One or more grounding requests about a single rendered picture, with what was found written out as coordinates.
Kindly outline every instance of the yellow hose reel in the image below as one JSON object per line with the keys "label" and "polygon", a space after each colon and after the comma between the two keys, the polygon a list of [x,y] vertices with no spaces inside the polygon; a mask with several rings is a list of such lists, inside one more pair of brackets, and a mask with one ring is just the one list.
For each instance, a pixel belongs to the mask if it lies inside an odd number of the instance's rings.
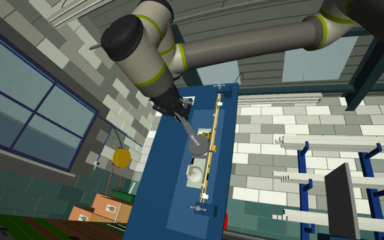
{"label": "yellow hose reel", "polygon": [[131,153],[128,149],[119,148],[114,151],[112,157],[113,165],[120,168],[125,168],[130,164],[131,161]]}

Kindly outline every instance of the red object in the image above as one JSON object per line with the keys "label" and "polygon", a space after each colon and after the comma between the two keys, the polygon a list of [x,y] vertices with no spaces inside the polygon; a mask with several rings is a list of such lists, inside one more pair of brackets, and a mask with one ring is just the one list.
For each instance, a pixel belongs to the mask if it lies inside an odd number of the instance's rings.
{"label": "red object", "polygon": [[227,229],[227,223],[228,223],[228,215],[225,214],[224,229]]}

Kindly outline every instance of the yellow component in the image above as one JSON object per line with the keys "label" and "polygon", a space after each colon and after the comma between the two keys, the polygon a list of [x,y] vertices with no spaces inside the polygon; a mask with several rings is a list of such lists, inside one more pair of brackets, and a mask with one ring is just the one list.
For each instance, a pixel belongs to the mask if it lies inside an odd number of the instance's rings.
{"label": "yellow component", "polygon": [[211,133],[210,132],[203,132],[203,133],[200,133],[199,135],[205,136],[208,139],[208,141],[210,140],[210,137],[211,137]]}
{"label": "yellow component", "polygon": [[119,148],[114,151],[112,161],[116,167],[125,168],[130,164],[131,153],[128,149]]}

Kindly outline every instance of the blue workbench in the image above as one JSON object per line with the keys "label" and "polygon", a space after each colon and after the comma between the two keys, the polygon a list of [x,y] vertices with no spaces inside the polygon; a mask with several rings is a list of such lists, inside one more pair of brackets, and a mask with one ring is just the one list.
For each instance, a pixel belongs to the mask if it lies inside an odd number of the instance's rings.
{"label": "blue workbench", "polygon": [[[205,204],[217,206],[217,217],[194,213],[200,189],[187,187],[187,166],[192,154],[181,123],[161,117],[123,240],[221,240],[227,209],[234,148],[239,85],[231,84],[232,97],[221,96]],[[182,97],[195,96],[189,114],[193,129],[212,127],[217,87],[178,89]]]}

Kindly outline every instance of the window pane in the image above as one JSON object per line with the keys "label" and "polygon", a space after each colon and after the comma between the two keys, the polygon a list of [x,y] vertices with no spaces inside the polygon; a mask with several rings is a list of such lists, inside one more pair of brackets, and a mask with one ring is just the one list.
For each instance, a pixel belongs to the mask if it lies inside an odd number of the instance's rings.
{"label": "window pane", "polygon": [[83,136],[94,115],[57,86],[37,112],[79,136]]}
{"label": "window pane", "polygon": [[31,112],[0,95],[0,145],[10,147]]}
{"label": "window pane", "polygon": [[13,149],[67,168],[80,138],[35,115]]}
{"label": "window pane", "polygon": [[0,56],[0,91],[35,109],[53,83],[2,44]]}

